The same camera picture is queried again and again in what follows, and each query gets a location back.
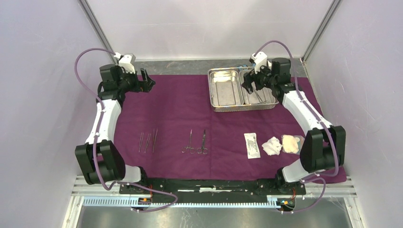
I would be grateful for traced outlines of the steel two-compartment tray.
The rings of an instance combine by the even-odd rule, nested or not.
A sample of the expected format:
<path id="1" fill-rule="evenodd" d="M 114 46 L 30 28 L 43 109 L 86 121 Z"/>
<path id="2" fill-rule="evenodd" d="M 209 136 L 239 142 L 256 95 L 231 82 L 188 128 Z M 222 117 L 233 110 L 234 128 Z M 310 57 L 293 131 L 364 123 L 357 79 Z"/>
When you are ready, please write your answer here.
<path id="1" fill-rule="evenodd" d="M 268 110 L 278 104 L 278 100 L 272 95 L 269 88 L 263 88 L 269 104 L 251 104 L 250 95 L 241 86 L 243 75 L 253 68 L 238 69 L 238 67 L 213 68 L 208 71 L 208 85 L 210 102 L 215 112 L 236 112 Z"/>

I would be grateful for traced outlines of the steel forceps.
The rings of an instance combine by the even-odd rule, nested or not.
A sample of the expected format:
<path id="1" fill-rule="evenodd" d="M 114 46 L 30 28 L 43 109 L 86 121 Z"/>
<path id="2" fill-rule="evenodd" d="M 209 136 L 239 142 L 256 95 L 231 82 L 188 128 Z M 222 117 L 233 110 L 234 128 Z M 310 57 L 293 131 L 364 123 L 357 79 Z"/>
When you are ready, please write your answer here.
<path id="1" fill-rule="evenodd" d="M 156 145 L 156 137 L 158 134 L 158 128 L 153 129 L 153 144 L 152 144 L 152 153 L 154 153 L 155 145 Z"/>
<path id="2" fill-rule="evenodd" d="M 145 148 L 144 148 L 144 153 L 147 152 L 150 139 L 151 139 L 151 134 L 149 133 L 148 136 L 147 136 L 147 139 L 146 139 Z"/>

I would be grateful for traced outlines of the maroon cloth wrap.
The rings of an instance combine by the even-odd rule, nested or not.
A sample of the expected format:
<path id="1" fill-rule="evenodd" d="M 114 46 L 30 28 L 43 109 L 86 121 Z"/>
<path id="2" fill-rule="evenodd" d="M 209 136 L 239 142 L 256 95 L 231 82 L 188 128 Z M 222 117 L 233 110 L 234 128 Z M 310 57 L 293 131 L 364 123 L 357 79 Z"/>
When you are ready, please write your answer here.
<path id="1" fill-rule="evenodd" d="M 299 159 L 281 152 L 248 159 L 245 133 L 262 145 L 271 137 L 300 135 L 303 130 L 281 105 L 273 109 L 215 112 L 206 75 L 153 75 L 149 93 L 127 93 L 118 117 L 114 145 L 125 163 L 141 166 L 150 178 L 253 181 L 274 178 L 279 168 Z M 153 129 L 158 128 L 152 153 Z M 194 154 L 182 153 L 192 129 Z M 207 154 L 198 154 L 206 130 Z M 144 133 L 140 153 L 140 133 Z M 144 153 L 148 134 L 151 139 Z"/>

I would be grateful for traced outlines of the green suture packet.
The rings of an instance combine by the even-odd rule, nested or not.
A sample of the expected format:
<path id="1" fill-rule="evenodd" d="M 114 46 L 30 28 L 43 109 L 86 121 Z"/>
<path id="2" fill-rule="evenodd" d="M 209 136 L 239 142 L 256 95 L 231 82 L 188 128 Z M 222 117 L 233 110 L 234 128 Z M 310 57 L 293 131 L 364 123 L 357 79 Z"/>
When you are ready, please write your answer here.
<path id="1" fill-rule="evenodd" d="M 257 143 L 256 133 L 245 133 L 244 134 L 248 159 L 260 158 L 260 150 Z"/>

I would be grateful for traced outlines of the white gauze packet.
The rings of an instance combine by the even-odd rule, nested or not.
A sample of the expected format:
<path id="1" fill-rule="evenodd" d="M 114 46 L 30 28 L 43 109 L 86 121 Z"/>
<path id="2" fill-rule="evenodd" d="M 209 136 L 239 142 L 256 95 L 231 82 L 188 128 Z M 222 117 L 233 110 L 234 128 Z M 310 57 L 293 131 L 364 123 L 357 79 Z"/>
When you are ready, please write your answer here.
<path id="1" fill-rule="evenodd" d="M 278 138 L 272 137 L 262 144 L 262 149 L 268 156 L 279 155 L 282 149 L 282 144 Z"/>

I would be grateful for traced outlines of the steel needle holder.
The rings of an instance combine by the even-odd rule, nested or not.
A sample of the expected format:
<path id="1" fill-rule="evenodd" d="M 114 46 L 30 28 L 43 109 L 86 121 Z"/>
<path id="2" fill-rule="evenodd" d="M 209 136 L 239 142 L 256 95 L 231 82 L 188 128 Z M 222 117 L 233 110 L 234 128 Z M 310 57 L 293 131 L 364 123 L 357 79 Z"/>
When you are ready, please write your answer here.
<path id="1" fill-rule="evenodd" d="M 192 147 L 192 129 L 190 130 L 190 134 L 189 134 L 189 140 L 186 146 L 182 147 L 181 150 L 182 153 L 190 153 L 190 154 L 194 154 L 195 150 Z"/>

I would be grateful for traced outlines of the white gauze pad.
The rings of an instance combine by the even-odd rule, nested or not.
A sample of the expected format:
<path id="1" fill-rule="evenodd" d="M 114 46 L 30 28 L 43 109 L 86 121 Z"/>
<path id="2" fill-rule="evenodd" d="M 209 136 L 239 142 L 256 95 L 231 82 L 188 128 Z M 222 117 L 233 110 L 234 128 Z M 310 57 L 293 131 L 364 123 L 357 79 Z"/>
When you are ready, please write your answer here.
<path id="1" fill-rule="evenodd" d="M 300 154 L 305 138 L 300 135 L 282 135 L 282 151 L 290 154 Z"/>

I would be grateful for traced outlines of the steel surgical scissors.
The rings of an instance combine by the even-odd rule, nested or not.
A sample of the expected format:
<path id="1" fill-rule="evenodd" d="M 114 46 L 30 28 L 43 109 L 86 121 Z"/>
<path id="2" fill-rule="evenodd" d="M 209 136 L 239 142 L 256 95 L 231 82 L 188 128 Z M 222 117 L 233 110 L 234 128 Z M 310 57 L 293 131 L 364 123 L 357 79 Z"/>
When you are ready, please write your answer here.
<path id="1" fill-rule="evenodd" d="M 208 149 L 205 147 L 205 144 L 206 144 L 206 130 L 203 130 L 202 144 L 197 149 L 198 154 L 207 154 L 208 153 Z"/>

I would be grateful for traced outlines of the steel hemostat clamp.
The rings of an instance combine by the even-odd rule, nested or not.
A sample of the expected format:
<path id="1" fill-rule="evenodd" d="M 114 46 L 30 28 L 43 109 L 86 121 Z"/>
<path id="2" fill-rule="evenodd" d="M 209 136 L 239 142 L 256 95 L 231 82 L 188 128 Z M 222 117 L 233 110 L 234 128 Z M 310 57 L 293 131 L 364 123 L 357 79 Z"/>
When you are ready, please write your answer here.
<path id="1" fill-rule="evenodd" d="M 270 100 L 265 97 L 262 90 L 252 89 L 252 94 L 250 95 L 249 101 L 251 104 L 269 104 Z"/>

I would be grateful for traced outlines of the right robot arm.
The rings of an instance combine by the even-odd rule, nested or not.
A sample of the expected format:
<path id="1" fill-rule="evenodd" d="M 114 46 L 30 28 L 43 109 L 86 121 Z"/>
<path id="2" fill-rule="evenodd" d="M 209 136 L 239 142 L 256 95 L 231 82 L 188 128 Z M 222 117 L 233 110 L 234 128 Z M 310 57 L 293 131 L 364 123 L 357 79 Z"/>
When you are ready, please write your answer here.
<path id="1" fill-rule="evenodd" d="M 275 176 L 277 192 L 286 194 L 294 183 L 316 181 L 321 175 L 334 177 L 344 164 L 346 131 L 327 121 L 299 88 L 291 74 L 293 63 L 287 58 L 268 61 L 266 56 L 252 55 L 253 69 L 243 77 L 242 87 L 252 92 L 269 88 L 272 95 L 296 119 L 305 134 L 299 159 L 280 168 Z"/>

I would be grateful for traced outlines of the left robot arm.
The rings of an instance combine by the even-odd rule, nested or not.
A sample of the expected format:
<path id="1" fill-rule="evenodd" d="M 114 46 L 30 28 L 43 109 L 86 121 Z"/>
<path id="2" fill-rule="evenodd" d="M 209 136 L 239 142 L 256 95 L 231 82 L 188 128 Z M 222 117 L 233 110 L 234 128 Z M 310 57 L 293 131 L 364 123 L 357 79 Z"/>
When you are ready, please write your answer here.
<path id="1" fill-rule="evenodd" d="M 126 165 L 113 143 L 125 94 L 148 93 L 155 85 L 145 68 L 140 72 L 141 80 L 137 73 L 128 73 L 114 64 L 100 67 L 102 81 L 95 93 L 97 113 L 94 125 L 85 143 L 75 148 L 79 167 L 89 185 L 124 181 L 131 182 L 132 189 L 140 194 L 149 189 L 144 168 Z"/>

